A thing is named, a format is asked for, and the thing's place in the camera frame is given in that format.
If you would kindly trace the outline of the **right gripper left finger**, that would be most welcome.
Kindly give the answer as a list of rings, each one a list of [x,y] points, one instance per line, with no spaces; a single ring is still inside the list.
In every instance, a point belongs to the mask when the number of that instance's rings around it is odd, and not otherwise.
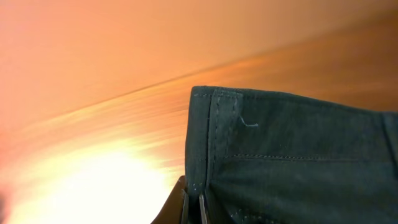
[[[180,176],[158,215],[151,224],[187,224],[189,196],[186,178]]]

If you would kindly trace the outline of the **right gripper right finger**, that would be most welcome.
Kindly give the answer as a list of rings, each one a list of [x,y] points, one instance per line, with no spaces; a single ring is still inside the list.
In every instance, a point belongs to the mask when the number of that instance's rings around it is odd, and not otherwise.
[[[199,196],[199,203],[200,203],[200,216],[201,216],[201,224],[208,224],[208,217],[206,214],[206,205],[205,205],[205,198],[203,194]]]

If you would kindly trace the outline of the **black shorts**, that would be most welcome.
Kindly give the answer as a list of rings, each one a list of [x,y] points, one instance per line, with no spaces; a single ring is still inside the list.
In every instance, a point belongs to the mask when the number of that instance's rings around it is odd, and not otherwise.
[[[396,223],[397,113],[196,86],[185,177],[188,223]]]

